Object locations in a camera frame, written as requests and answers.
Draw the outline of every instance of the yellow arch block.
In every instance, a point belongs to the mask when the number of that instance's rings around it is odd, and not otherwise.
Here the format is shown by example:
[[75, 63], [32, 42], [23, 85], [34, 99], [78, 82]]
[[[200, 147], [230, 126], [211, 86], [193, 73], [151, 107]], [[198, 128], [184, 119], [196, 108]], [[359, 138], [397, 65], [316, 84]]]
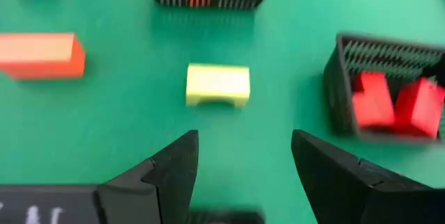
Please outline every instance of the yellow arch block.
[[248, 67], [191, 63], [187, 70], [186, 105], [226, 101], [245, 106], [250, 96]]

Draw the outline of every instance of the orange block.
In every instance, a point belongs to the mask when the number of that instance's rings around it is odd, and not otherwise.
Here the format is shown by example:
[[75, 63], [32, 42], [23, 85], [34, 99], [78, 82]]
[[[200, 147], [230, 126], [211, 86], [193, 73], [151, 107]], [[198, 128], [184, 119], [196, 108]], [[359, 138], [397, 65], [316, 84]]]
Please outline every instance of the orange block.
[[0, 70], [14, 79], [83, 76], [85, 51], [73, 33], [0, 34]]

